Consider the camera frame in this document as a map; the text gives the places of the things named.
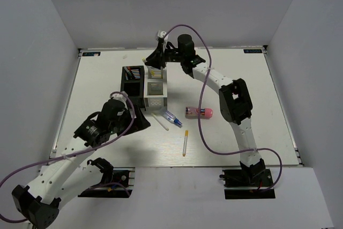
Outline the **green gel pen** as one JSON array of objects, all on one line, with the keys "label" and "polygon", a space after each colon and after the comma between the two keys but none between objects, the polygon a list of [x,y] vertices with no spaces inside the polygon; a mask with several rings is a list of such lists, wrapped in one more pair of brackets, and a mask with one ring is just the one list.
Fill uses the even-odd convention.
[{"label": "green gel pen", "polygon": [[129,80],[131,77],[130,77],[130,74],[127,73],[128,72],[127,68],[124,67],[124,70],[125,70],[125,77],[126,77],[127,80]]}]

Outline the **pale yellow highlighter marker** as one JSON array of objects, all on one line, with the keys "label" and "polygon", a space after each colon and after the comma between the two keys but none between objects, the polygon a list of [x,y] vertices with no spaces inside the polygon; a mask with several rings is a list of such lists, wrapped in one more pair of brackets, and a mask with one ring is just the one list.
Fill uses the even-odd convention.
[{"label": "pale yellow highlighter marker", "polygon": [[157,123],[158,123],[159,125],[161,125],[166,131],[169,130],[169,128],[168,128],[165,124],[163,124],[162,121],[161,121],[154,113],[151,113],[151,116],[152,116],[152,117],[157,121]]}]

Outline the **clear blue glue bottle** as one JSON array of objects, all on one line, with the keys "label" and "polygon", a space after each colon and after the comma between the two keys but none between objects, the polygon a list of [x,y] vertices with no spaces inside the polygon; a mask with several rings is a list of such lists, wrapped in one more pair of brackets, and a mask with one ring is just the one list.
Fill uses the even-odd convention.
[{"label": "clear blue glue bottle", "polygon": [[168,110],[164,110],[162,112],[162,116],[167,119],[169,122],[173,123],[174,125],[178,126],[178,127],[182,127],[183,124],[182,122],[171,112],[169,112]]}]

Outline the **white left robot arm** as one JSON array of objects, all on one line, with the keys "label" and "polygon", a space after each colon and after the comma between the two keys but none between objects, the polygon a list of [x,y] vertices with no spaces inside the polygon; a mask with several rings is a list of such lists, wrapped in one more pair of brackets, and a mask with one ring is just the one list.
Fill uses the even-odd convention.
[{"label": "white left robot arm", "polygon": [[109,99],[76,129],[62,159],[55,161],[25,186],[12,191],[17,210],[36,228],[47,228],[60,209],[91,187],[119,183],[120,174],[103,158],[91,160],[93,150],[113,134],[129,135],[150,127],[138,105],[128,107],[122,96]]}]

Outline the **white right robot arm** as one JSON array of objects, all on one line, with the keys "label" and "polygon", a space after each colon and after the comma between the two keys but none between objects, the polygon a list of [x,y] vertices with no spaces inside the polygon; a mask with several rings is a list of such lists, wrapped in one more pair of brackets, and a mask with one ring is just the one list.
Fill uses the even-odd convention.
[{"label": "white right robot arm", "polygon": [[261,180],[265,163],[257,150],[251,128],[252,101],[243,79],[232,80],[210,67],[196,54],[192,37],[182,34],[177,38],[177,47],[167,41],[166,32],[156,37],[158,45],[148,56],[145,65],[153,68],[165,68],[167,62],[179,62],[184,73],[205,83],[219,96],[220,113],[230,124],[239,149],[242,180],[255,185]]}]

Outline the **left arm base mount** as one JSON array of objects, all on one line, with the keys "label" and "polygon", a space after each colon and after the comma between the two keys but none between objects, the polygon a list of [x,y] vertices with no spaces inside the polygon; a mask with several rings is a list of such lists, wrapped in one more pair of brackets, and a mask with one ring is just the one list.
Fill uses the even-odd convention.
[{"label": "left arm base mount", "polygon": [[102,179],[83,191],[79,198],[129,198],[135,184],[134,168],[114,168],[110,179]]}]

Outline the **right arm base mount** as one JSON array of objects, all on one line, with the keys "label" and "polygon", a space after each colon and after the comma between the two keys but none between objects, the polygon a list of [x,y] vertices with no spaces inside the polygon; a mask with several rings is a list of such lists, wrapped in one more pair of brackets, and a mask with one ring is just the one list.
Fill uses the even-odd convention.
[{"label": "right arm base mount", "polygon": [[219,175],[223,181],[226,200],[263,200],[275,199],[273,188],[265,191],[266,188],[273,185],[271,171],[266,169],[261,175],[248,182],[243,177],[240,169],[226,169]]}]

